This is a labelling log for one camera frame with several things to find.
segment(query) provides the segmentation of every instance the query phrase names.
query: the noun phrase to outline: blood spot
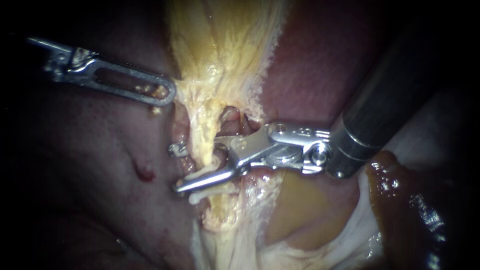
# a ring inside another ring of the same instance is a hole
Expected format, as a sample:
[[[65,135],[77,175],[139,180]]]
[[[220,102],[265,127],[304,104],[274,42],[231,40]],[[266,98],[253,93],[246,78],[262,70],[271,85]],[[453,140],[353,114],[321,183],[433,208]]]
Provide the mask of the blood spot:
[[[138,178],[143,182],[152,182],[155,178],[155,172],[151,162],[140,164],[139,162],[133,162],[135,173]]]

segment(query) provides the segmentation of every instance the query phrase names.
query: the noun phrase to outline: red blood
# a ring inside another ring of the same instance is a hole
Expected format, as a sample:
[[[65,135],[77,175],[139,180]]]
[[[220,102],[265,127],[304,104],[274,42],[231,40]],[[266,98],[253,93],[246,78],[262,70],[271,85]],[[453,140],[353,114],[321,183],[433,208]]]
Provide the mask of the red blood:
[[[139,162],[133,162],[135,173],[138,178],[143,182],[152,182],[155,178],[155,172],[150,162],[145,164],[139,164]]]

